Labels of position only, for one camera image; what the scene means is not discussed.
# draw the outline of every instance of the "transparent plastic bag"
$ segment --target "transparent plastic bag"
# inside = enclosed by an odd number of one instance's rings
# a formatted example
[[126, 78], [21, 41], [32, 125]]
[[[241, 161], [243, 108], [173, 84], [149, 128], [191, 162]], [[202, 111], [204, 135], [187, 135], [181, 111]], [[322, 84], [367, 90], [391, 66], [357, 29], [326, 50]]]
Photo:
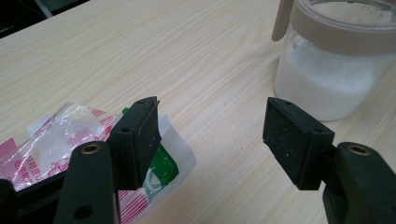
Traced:
[[[0, 159], [0, 178], [11, 180], [14, 188], [21, 190], [66, 170], [75, 147], [90, 141], [106, 141], [120, 117], [83, 105], [66, 104], [30, 139]], [[177, 188], [196, 163], [192, 150], [166, 116], [159, 117], [159, 131], [163, 140], [143, 188], [119, 191], [121, 223], [131, 223], [145, 215]]]
[[105, 141], [116, 115], [66, 104], [24, 144], [0, 160], [0, 178], [16, 191], [67, 169], [72, 150], [86, 142]]

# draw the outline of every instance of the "white powder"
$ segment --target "white powder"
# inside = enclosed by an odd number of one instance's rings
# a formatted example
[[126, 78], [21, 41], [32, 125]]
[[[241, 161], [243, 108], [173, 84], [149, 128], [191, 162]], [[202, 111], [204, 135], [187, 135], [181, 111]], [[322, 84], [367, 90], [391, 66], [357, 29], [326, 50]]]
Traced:
[[319, 49], [290, 32], [277, 69], [276, 96], [322, 121], [353, 113], [394, 64], [395, 55], [342, 55]]

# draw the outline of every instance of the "wooden table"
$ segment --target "wooden table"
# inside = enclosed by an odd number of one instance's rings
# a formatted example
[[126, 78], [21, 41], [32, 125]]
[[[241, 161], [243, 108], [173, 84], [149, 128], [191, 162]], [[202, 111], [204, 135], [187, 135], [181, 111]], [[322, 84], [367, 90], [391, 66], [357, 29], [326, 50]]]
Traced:
[[[66, 102], [118, 113], [156, 95], [197, 164], [140, 223], [326, 223], [322, 190], [298, 191], [262, 142], [277, 4], [98, 0], [1, 39], [0, 141]], [[393, 170], [395, 74], [325, 123], [335, 144], [373, 147]]]

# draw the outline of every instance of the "black plastic bracket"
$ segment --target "black plastic bracket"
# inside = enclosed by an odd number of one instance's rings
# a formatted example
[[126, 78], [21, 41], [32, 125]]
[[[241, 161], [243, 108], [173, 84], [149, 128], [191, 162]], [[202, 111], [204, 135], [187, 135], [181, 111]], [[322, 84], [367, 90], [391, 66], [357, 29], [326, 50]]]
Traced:
[[111, 163], [106, 142], [74, 149], [53, 223], [120, 223]]
[[268, 98], [263, 142], [298, 189], [326, 183], [329, 223], [396, 223], [396, 175], [372, 148], [334, 147], [333, 137], [297, 105]]
[[117, 189], [142, 187], [161, 142], [157, 98], [135, 102], [111, 130], [107, 142], [115, 161]]

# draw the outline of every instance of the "plastic container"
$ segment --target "plastic container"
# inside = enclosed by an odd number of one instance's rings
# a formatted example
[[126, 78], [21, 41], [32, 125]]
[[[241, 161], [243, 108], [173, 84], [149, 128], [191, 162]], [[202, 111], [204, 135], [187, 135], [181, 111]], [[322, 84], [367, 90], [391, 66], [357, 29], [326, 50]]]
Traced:
[[322, 121], [356, 111], [396, 63], [396, 1], [281, 1], [273, 40], [286, 29], [276, 96]]

